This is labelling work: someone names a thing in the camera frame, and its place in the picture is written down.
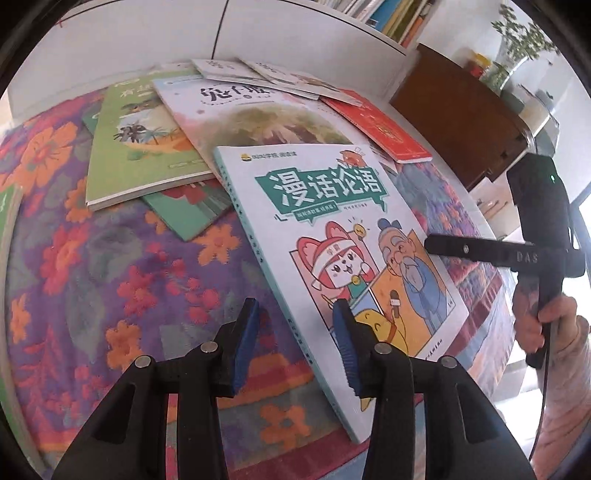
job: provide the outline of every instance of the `red cartoon cat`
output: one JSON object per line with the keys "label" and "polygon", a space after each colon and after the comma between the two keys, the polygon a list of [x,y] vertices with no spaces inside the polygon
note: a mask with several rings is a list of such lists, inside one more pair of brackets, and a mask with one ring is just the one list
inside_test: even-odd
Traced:
{"label": "red cartoon cat", "polygon": [[342,289],[334,299],[327,300],[346,299],[351,303],[375,277],[361,249],[336,222],[326,223],[326,240],[320,242],[301,237],[297,241],[297,250],[314,277],[313,288]]}

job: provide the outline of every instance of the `green book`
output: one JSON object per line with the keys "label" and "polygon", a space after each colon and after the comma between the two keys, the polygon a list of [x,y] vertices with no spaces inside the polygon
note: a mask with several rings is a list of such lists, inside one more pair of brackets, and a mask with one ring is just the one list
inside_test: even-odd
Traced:
{"label": "green book", "polygon": [[215,179],[151,193],[142,198],[185,241],[196,237],[232,206],[230,197]]}
{"label": "green book", "polygon": [[8,358],[7,332],[9,329],[4,308],[8,254],[21,199],[22,188],[17,185],[10,185],[0,192],[0,304],[3,305],[0,312],[0,405],[23,454],[37,473],[41,474],[45,466],[27,428],[14,388],[12,368]]}
{"label": "green book", "polygon": [[84,115],[82,115],[82,123],[84,123],[88,131],[93,135],[95,134],[96,126],[99,123],[100,107],[101,103],[96,102],[84,112]]}
{"label": "green book", "polygon": [[181,74],[159,72],[109,87],[90,155],[90,210],[213,178],[152,86],[153,79]]}

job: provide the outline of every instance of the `red book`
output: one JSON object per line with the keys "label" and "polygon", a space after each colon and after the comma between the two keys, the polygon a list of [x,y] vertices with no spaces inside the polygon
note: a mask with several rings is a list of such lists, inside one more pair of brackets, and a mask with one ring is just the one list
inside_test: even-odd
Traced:
{"label": "red book", "polygon": [[352,90],[343,91],[361,101],[362,105],[350,105],[325,97],[322,101],[376,142],[396,162],[419,163],[433,159],[421,144],[367,98]]}

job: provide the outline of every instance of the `bookshelf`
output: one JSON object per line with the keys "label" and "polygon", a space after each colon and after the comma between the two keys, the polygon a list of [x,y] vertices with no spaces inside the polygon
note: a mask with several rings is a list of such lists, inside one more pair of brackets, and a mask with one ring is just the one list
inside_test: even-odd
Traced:
{"label": "bookshelf", "polygon": [[312,0],[333,8],[408,49],[415,49],[423,29],[442,0]]}

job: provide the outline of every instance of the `cartoon old man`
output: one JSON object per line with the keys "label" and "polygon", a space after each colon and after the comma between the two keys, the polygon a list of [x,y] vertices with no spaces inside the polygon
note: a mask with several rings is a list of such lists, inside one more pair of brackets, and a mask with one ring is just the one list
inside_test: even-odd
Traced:
{"label": "cartoon old man", "polygon": [[388,271],[402,277],[404,290],[414,309],[433,335],[447,316],[446,295],[428,265],[415,255],[415,245],[402,232],[398,221],[378,221],[381,230],[378,237],[379,249]]}

